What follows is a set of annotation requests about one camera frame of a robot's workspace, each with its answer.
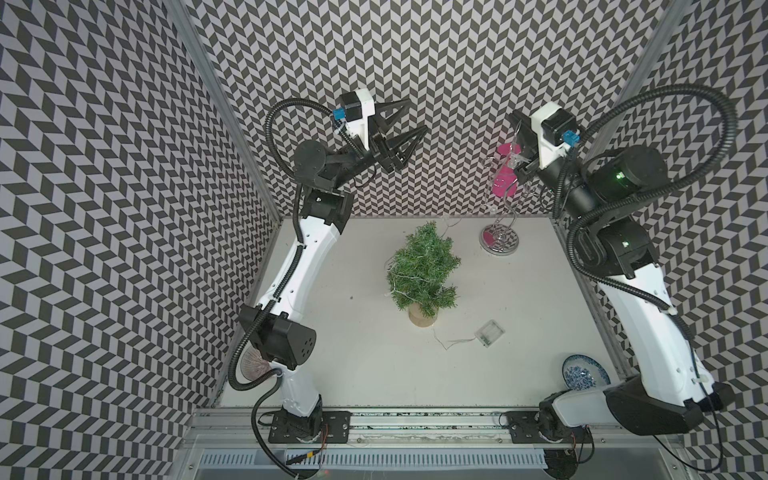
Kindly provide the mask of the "small green christmas tree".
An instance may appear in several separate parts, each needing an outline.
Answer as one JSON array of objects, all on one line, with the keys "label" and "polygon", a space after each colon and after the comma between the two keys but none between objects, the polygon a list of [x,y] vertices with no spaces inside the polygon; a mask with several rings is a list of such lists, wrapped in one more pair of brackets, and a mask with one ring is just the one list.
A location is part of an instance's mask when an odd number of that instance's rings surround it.
[{"label": "small green christmas tree", "polygon": [[425,223],[406,236],[404,246],[389,260],[389,295],[415,326],[428,328],[441,309],[456,306],[457,289],[448,279],[460,264],[453,240],[438,232],[435,221]]}]

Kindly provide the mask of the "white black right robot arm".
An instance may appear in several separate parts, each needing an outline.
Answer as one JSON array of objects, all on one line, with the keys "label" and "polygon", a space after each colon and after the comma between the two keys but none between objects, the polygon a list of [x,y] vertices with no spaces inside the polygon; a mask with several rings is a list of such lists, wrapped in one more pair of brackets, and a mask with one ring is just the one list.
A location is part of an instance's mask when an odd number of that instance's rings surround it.
[{"label": "white black right robot arm", "polygon": [[569,156],[585,139],[575,117],[554,103],[532,116],[508,116],[522,160],[521,181],[539,178],[560,189],[571,216],[566,238],[569,261],[598,283],[635,349],[640,372],[615,385],[571,388],[550,395],[536,416],[540,436],[559,442],[572,429],[617,425],[638,436],[684,434],[707,413],[724,410],[733,388],[716,381],[692,346],[693,335],[672,306],[658,251],[634,211],[669,183],[660,153],[646,146],[609,150],[591,174],[569,172]]}]

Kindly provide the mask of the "clear wire string light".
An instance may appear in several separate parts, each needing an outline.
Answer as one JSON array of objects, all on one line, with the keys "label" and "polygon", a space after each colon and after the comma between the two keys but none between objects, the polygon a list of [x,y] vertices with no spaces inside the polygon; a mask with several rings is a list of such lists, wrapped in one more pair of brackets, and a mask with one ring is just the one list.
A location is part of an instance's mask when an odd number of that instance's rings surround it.
[{"label": "clear wire string light", "polygon": [[[507,256],[519,246],[519,236],[514,230],[517,211],[511,200],[519,189],[513,168],[522,161],[522,147],[506,143],[497,148],[497,155],[500,161],[493,174],[491,190],[492,196],[504,203],[505,212],[483,227],[479,243],[488,253]],[[439,228],[433,221],[418,227],[406,236],[404,246],[386,263],[389,296],[418,328],[433,327],[440,310],[456,306],[457,289],[448,280],[461,265],[461,259],[454,254],[454,242],[447,232],[457,224],[448,222]]]}]

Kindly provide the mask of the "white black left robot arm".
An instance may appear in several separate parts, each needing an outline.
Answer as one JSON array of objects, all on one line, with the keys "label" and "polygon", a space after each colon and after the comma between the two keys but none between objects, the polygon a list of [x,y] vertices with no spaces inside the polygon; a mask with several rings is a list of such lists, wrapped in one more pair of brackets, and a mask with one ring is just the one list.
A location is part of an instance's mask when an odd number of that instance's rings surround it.
[{"label": "white black left robot arm", "polygon": [[[278,166],[296,184],[291,221],[292,250],[276,280],[256,306],[243,306],[238,321],[244,330],[228,367],[236,391],[251,390],[271,376],[279,380],[281,412],[292,420],[318,423],[322,399],[301,367],[316,345],[316,332],[304,325],[305,305],[320,268],[350,218],[354,195],[346,185],[367,169],[403,170],[429,129],[414,128],[394,137],[388,131],[413,107],[409,99],[379,103],[360,89],[343,94],[332,110],[316,101],[289,98],[275,104],[264,123],[265,143]],[[273,127],[290,107],[315,110],[333,123],[343,147],[332,150],[316,140],[299,144],[285,160]]]}]

